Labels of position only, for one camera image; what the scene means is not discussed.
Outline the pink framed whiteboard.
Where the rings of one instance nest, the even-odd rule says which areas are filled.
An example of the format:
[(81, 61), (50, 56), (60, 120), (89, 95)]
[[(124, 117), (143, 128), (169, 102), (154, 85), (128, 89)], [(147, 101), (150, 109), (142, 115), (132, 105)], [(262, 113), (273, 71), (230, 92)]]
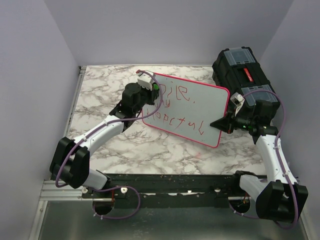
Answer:
[(167, 133), (216, 148), (221, 131), (210, 124), (227, 110), (230, 92), (224, 87), (156, 73), (163, 96), (142, 109), (142, 122)]

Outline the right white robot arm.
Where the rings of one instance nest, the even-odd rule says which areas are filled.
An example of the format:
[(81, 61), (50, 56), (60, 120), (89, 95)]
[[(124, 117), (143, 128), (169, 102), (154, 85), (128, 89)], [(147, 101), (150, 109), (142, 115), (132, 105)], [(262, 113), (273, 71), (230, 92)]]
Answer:
[(210, 126), (227, 134), (236, 129), (249, 132), (264, 163), (265, 182), (252, 172), (238, 170), (231, 177), (230, 191), (236, 196), (247, 193), (255, 201), (260, 219), (295, 224), (306, 203), (308, 190), (292, 175), (278, 128), (271, 125), (280, 105), (277, 100), (256, 100), (251, 106), (244, 101), (229, 100), (225, 116)]

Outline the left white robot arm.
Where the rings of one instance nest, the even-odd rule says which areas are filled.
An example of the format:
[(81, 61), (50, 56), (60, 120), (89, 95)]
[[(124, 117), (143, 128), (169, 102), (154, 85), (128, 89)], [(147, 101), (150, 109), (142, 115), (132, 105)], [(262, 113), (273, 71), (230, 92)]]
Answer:
[(49, 167), (55, 177), (56, 187), (87, 187), (93, 189), (99, 197), (107, 197), (111, 191), (109, 178), (104, 173), (91, 169), (91, 156), (106, 142), (141, 119), (139, 114), (145, 105), (153, 106), (157, 99), (162, 98), (158, 82), (151, 83), (148, 88), (137, 82), (129, 83), (125, 86), (119, 103), (101, 123), (74, 139), (63, 137), (57, 144)]

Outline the black plastic toolbox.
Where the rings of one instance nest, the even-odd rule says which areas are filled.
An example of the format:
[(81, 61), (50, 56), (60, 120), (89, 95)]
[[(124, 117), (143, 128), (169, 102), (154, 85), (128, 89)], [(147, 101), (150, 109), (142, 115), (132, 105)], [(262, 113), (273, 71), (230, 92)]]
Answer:
[(277, 98), (266, 91), (274, 91), (250, 47), (226, 48), (222, 50), (212, 65), (212, 78), (217, 86), (228, 89), (230, 95), (260, 90), (245, 97), (245, 102), (236, 114), (252, 117), (256, 100), (272, 103), (270, 118), (273, 119), (280, 107)]

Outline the aluminium side rail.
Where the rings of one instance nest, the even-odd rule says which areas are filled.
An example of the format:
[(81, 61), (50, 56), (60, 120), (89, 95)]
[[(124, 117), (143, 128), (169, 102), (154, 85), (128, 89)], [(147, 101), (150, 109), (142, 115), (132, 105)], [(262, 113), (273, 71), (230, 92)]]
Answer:
[(82, 87), (82, 83), (83, 83), (83, 80), (84, 80), (84, 76), (85, 76), (85, 73), (86, 73), (86, 69), (87, 69), (86, 65), (79, 66), (79, 75), (78, 75), (78, 79), (77, 79), (77, 82), (76, 82), (76, 87), (75, 87), (75, 91), (74, 91), (74, 94), (73, 94), (73, 98), (72, 98), (72, 101), (71, 101), (71, 106), (70, 106), (69, 114), (68, 114), (68, 117), (67, 117), (67, 122), (66, 122), (66, 125), (65, 125), (65, 128), (64, 128), (64, 132), (63, 132), (63, 136), (62, 136), (63, 138), (66, 137), (68, 135), (69, 131), (70, 131), (70, 127), (71, 127), (71, 124), (72, 124), (74, 112), (75, 112), (76, 105), (77, 105), (77, 102), (78, 102), (78, 98), (79, 98), (79, 94), (80, 94), (80, 91), (81, 91), (81, 87)]

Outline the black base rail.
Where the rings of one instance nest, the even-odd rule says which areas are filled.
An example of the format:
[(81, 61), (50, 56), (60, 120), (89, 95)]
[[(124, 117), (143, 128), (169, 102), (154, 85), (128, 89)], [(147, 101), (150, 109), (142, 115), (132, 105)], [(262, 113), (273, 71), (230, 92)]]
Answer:
[(52, 178), (60, 187), (84, 188), (99, 212), (111, 209), (227, 208), (229, 202), (248, 206), (247, 192), (239, 187), (241, 171), (233, 175), (119, 174), (90, 170), (63, 172)]

